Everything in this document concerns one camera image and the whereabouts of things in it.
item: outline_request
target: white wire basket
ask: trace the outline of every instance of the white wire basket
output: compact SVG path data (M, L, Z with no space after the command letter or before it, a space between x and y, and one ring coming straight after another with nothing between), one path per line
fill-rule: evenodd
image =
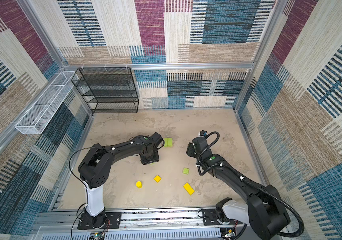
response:
M41 134L72 89L72 77L73 80L78 80L74 74L74 71L63 71L58 74L15 128L22 134Z

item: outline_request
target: green block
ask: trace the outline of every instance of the green block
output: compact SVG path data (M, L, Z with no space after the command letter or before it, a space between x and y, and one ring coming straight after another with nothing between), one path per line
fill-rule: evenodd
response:
M172 138L171 137L165 137L164 140L164 147L172 147Z

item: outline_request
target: patterned carpet wall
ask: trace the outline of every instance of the patterned carpet wall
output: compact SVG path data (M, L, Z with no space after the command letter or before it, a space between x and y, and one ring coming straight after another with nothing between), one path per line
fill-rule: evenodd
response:
M15 0L0 0L0 133L58 70Z
M275 0L31 0L70 65L252 62Z
M298 239L342 239L342 1L289 0L274 31L239 115Z
M0 239L26 239L46 212L89 115L71 90L41 135L18 134L0 156Z
M132 71L140 109L233 108L248 69Z

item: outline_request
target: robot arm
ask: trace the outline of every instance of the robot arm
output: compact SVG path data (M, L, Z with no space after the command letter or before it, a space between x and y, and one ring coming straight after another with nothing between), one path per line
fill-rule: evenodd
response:
M111 165L134 154L140 155L143 165L158 162L157 147L162 141L162 136L155 132L151 137L139 135L112 146L92 146L77 168L87 194L86 210L81 216L82 222L87 222L86 225L90 228L102 227L106 222L103 184L108 179Z
M286 205L281 203L279 192L271 185L264 187L253 182L234 169L222 156L212 154L210 147L219 139L219 133L213 133L217 134L217 138L208 145L207 137L212 133L207 134L206 131L201 131L200 136L188 144L186 154L197 159L200 175L208 172L213 177L222 180L246 202L246 204L237 203L231 198L220 201L216 205L218 222L226 223L230 219L237 219L250 224L254 232L263 240L269 240L274 235L280 234L279 231L290 223L290 217L286 211Z

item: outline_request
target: floor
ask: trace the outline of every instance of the floor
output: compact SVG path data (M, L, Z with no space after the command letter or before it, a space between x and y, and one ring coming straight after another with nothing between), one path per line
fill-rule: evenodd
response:
M135 207L180 207L212 206L220 200L231 197L243 202L240 196L221 180L210 174L197 173L195 159L186 155L188 143L200 130L217 131L220 140L211 148L213 153L223 156L233 167L250 179L260 182L254 163L243 140L240 128L231 109L196 110L139 110L138 113L101 114L95 116L93 126L84 147L95 143L102 146L114 145L137 135L152 135L158 132L162 137L173 138L174 145L159 150L160 161L142 165L140 157L127 157L111 167L108 180L104 184L104 204L106 208ZM86 155L84 150L74 167ZM183 168L189 174L183 174ZM162 179L157 183L154 177ZM136 181L142 181L138 189ZM189 183L195 192L189 195L183 188ZM61 209L77 209L85 202L82 183L71 176L60 204Z

